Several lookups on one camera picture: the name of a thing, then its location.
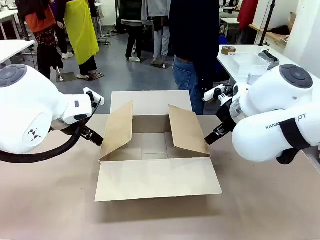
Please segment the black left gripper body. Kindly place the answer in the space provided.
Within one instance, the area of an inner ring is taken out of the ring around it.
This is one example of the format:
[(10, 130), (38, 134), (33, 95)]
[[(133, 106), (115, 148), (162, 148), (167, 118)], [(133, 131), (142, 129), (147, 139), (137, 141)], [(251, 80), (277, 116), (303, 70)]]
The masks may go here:
[(85, 121), (78, 121), (73, 124), (74, 127), (74, 134), (75, 135), (81, 135), (86, 127), (86, 122)]

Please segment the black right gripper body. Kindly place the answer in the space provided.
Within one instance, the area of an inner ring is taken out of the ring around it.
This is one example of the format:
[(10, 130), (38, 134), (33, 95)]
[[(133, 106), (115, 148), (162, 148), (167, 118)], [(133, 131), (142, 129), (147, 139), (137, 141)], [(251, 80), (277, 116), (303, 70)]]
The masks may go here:
[(224, 103), (216, 113), (216, 116), (221, 121), (219, 128), (224, 131), (233, 131), (237, 125), (230, 114), (231, 104), (232, 100), (230, 99), (226, 103)]

